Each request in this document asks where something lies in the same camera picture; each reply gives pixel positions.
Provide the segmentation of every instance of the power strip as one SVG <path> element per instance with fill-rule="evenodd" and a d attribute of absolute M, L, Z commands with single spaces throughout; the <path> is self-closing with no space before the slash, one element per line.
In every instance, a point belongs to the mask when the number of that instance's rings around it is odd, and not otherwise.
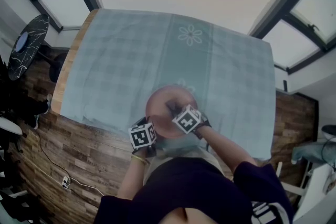
<path fill-rule="evenodd" d="M 69 176 L 64 176 L 63 177 L 63 182 L 62 182 L 62 187 L 63 188 L 69 188 L 70 183 L 71 183 L 70 177 Z"/>

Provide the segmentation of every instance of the white flower print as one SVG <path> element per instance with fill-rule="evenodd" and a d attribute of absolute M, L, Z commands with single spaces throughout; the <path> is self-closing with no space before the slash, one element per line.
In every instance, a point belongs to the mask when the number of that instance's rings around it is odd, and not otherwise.
<path fill-rule="evenodd" d="M 179 40 L 187 40 L 187 45 L 191 47 L 194 42 L 196 43 L 202 43 L 202 40 L 198 37 L 202 34 L 201 30 L 195 30 L 195 27 L 193 25 L 188 25 L 188 29 L 185 27 L 180 27 L 179 28 L 180 34 L 177 38 Z"/>
<path fill-rule="evenodd" d="M 177 85 L 181 86 L 184 89 L 187 89 L 191 93 L 195 92 L 195 88 L 193 86 L 188 86 L 187 83 L 185 82 L 185 79 L 183 79 L 183 78 L 180 78 L 177 81 Z"/>

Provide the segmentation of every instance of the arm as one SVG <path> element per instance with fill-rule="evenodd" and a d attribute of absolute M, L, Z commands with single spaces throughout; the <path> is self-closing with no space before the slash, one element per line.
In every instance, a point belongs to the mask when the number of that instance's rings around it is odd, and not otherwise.
<path fill-rule="evenodd" d="M 230 168 L 232 173 L 241 162 L 249 162 L 257 166 L 255 160 L 235 142 L 217 133 L 210 126 L 202 126 L 197 132 L 212 147 L 221 160 Z"/>
<path fill-rule="evenodd" d="M 137 156 L 145 159 L 146 148 L 140 149 Z M 125 177 L 121 183 L 117 197 L 122 199 L 132 200 L 133 197 L 143 186 L 143 175 L 145 170 L 145 164 L 136 158 L 131 158 L 131 164 L 128 168 Z"/>

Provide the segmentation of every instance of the dark navy shirt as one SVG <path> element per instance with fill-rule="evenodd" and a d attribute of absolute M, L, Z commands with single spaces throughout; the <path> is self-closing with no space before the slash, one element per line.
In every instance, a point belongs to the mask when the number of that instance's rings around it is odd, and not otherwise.
<path fill-rule="evenodd" d="M 133 200 L 104 196 L 95 223 L 159 223 L 176 208 L 195 208 L 217 223 L 292 223 L 293 211 L 271 165 L 248 162 L 234 182 L 201 158 L 159 166 Z"/>

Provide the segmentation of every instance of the shirt sleeve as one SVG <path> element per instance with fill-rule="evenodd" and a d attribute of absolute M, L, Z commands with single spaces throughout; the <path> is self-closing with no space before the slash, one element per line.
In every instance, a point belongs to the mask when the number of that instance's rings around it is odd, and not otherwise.
<path fill-rule="evenodd" d="M 242 162 L 234 172 L 234 183 L 253 202 L 254 213 L 265 212 L 265 206 L 268 206 L 273 211 L 277 211 L 278 216 L 285 213 L 288 222 L 292 223 L 292 206 L 270 164 L 258 167 L 248 162 Z"/>
<path fill-rule="evenodd" d="M 131 200 L 120 199 L 115 196 L 103 196 L 94 224 L 126 223 L 131 203 Z"/>

